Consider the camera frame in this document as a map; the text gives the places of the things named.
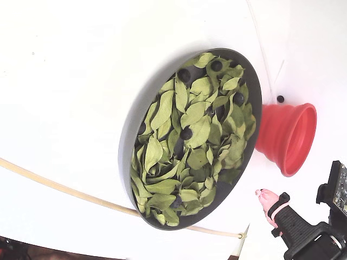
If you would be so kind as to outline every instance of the round tray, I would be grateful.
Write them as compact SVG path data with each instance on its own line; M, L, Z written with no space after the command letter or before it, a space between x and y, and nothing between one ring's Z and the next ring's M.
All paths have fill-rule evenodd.
M259 80L253 66L243 55L241 55L240 53L234 50L218 48L218 49L205 50L201 53L206 53L206 52L210 52L214 54L215 56L220 56L221 58L224 58L227 60L231 59L237 62L238 64L240 64L245 69L243 78L245 82L247 83L247 87L249 90L248 102L252 104L253 115L256 118L256 130L254 134L252 135L252 137L247 142L247 146L243 153L244 160L242 165L239 168L241 170L240 174L233 181L232 185L221 182L221 181L217 182L218 188L216 190L216 196L210 206L203 208L201 211L199 211L198 214L180 217L178 226L161 225L160 223L158 223L156 219L154 219L154 217L146 218L144 215L142 215L139 212L139 214L148 224L150 224L151 226L157 229L161 229L161 230L183 229L188 226L194 225L195 223L199 222L201 219L206 217L209 213L214 211L222 203L222 201L225 200L225 198L230 194L230 192L233 190L233 188L235 187L235 185L241 178L252 156L255 143L258 138L260 120L261 120L262 99L261 99L261 89L260 89ZM165 71L164 74L165 75L174 74L176 72L175 70L179 69L181 65L177 66L174 70ZM187 67L186 69L188 69L191 74L191 82L201 77L201 69L198 69L194 66ZM124 126L123 128L121 144L119 146L119 154L118 154L119 165L120 165L120 176L123 179L125 190L128 194L128 197L130 198L130 201L132 202L132 204L135 206L136 209L137 209L137 204L131 189L131 178L130 178L131 154L134 148L139 126L145 116L145 113L147 112L153 98L156 96L156 94L158 93L162 85L169 79L169 77L170 76L167 76L166 80L163 82L160 82L162 81L162 79L157 80L156 82L158 84L157 86L152 85L151 89L147 89L145 92L141 92L139 94L137 101L141 100L141 102L140 103L135 102L133 104L132 109L129 112L129 115L127 116L127 120L126 120L127 125Z

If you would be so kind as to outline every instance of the dark floor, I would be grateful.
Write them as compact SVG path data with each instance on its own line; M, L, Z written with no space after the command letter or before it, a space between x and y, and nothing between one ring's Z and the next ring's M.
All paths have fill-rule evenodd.
M238 260L230 256L228 260ZM124 260L68 253L0 237L0 260Z

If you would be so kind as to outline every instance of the collapsible funnel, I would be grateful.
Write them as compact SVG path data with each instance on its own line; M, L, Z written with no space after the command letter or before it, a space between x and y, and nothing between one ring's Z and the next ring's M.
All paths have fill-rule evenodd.
M313 105L263 105L255 148L286 177L298 172L311 149L317 113Z

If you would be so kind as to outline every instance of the black pebble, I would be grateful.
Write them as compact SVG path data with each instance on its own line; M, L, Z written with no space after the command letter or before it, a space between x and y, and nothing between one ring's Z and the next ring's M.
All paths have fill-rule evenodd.
M220 61L214 61L214 62L212 62L212 64L211 64L211 69L212 69L214 72L219 72L222 68L223 68L223 64L222 64L222 62L220 62Z
M220 106L216 108L216 115L219 122L222 120L222 117L224 116L225 111L226 109L224 108L224 106Z
M177 155L178 160L182 160L184 156L184 140L182 138L178 138L175 148L173 149L173 153Z
M181 131L179 137L181 137L183 140L189 140L193 135L193 132L190 130L188 126L185 127L184 130Z
M139 132L138 132L138 135L142 135L146 130L146 124L145 122L142 122L142 124L140 125L140 128L139 128Z
M229 67L230 68L235 68L238 65L236 61L231 61Z
M177 76L183 83L190 81L190 72L187 69L180 69L177 73Z
M175 201L170 205L171 208L176 209L182 204L182 199L179 195L176 196Z
M243 96L243 94L240 92L236 92L233 97L233 103L238 106L242 106L244 101L245 101L245 97Z
M278 96L278 97L277 97L277 101L278 101L279 103L283 103L283 102L284 102L284 97L283 97L283 96Z

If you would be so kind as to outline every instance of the white surface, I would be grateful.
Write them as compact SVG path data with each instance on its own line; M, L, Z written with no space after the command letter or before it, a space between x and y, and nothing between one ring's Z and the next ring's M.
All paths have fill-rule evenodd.
M254 187L287 192L294 210L314 225L327 222L329 216L328 206L316 204L319 185L327 183L333 160L347 163L346 13L343 0L291 0L288 56L276 83L276 95L283 95L288 103L315 105L316 137L294 177L272 176L273 171L267 168L268 174L250 180L250 185L257 184ZM287 248L282 239L272 237L272 229L257 204L240 260L283 259Z
M119 139L137 94L160 68L204 49L235 49L255 67L264 102L273 98L244 0L1 1L0 35L0 157L128 207ZM253 211L245 208L253 192L247 178L256 169L266 174L259 165L268 164L256 154L248 177L198 225L243 232ZM227 259L239 244L188 230L158 231L141 219L0 172L2 236L129 259Z

